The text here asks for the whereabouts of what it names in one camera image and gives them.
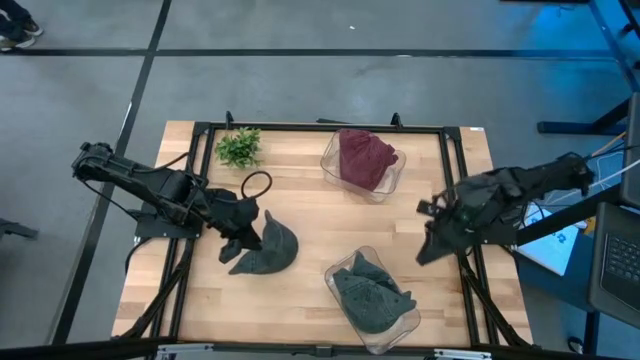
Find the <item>gray cloth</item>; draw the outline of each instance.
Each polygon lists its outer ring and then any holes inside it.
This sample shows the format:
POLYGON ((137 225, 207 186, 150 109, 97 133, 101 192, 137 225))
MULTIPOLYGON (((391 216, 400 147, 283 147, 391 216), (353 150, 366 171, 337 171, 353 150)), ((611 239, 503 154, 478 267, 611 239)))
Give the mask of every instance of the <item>gray cloth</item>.
POLYGON ((400 316, 415 309, 411 292, 403 294, 393 279, 381 268, 356 253, 351 271, 340 269, 333 274, 340 292, 342 308, 358 330, 378 334, 391 328, 400 316))
POLYGON ((287 268, 298 255, 298 239, 286 226, 264 214, 267 224, 262 230, 262 250, 251 250, 229 271, 235 274, 273 274, 287 268))

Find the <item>green leaves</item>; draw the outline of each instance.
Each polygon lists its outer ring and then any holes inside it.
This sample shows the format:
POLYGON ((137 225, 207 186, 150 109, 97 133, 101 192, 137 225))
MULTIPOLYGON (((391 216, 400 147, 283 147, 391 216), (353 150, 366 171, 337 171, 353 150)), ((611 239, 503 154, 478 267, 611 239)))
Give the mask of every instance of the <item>green leaves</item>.
POLYGON ((240 128, 238 135, 225 135, 216 146, 216 156, 222 165, 244 169, 247 166, 258 166, 260 161, 255 156, 260 147, 260 130, 240 128))

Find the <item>wooden tabletop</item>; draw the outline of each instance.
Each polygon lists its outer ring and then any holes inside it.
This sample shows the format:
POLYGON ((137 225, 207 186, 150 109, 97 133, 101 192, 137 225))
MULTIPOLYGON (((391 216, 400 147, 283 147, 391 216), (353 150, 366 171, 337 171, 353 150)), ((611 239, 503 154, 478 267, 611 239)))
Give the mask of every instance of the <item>wooden tabletop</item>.
MULTIPOLYGON (((188 151, 193 122, 169 121, 156 165, 188 151)), ((469 174, 492 168, 482 128, 461 128, 469 174)), ((216 143, 226 131, 217 131, 216 143)), ((218 261, 225 242, 215 230, 197 240, 186 292, 179 338, 206 342, 362 345, 360 338, 327 288, 324 273, 357 248, 369 245, 404 291, 411 290, 422 321, 398 346, 468 346, 460 276, 455 257, 419 266, 416 255, 424 242, 426 217, 415 212, 420 199, 444 189, 438 138, 428 134, 379 134, 402 150, 406 166, 398 187, 385 202, 369 204, 327 183, 319 166, 331 132, 262 131, 261 169, 273 176, 273 187, 260 197, 260 216, 253 226, 264 227, 264 210, 288 226, 300 243, 298 257, 273 275, 228 275, 237 259, 218 261)), ((455 159, 453 144, 449 144, 455 159)), ((204 139, 195 168, 199 169, 204 139)), ((184 161, 174 168, 184 168, 184 161)), ((251 170, 231 170, 212 159, 209 187, 239 194, 251 170)), ((260 191, 265 179, 256 177, 248 193, 260 191)), ((113 334, 130 328, 155 296, 167 251, 167 239, 155 239, 132 257, 113 334)), ((497 246, 484 246, 491 296, 507 320, 531 341, 529 322, 513 259, 497 246)), ((475 299, 481 340, 487 342, 482 306, 475 299)), ((162 334, 168 333, 173 295, 167 302, 162 334)))

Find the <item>shoe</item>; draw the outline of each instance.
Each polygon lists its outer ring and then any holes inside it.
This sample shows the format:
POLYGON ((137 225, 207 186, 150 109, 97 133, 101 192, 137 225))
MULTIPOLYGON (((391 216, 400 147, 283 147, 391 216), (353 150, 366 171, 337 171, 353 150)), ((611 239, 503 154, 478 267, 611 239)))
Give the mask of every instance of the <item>shoe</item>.
POLYGON ((0 51, 9 51, 14 48, 24 49, 36 43, 36 38, 22 31, 21 36, 16 39, 10 39, 6 36, 0 36, 0 51))
POLYGON ((44 32, 44 29, 41 28, 40 25, 36 24, 32 18, 29 18, 22 23, 22 29, 31 36, 40 36, 44 32))

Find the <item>red cloth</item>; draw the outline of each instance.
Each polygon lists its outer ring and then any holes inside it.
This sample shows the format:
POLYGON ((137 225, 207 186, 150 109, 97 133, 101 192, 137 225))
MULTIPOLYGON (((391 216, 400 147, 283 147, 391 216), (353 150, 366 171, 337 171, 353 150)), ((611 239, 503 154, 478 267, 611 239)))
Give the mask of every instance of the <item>red cloth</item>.
POLYGON ((398 161, 396 150, 369 131, 342 129, 339 133, 340 178, 375 190, 387 168, 398 161))

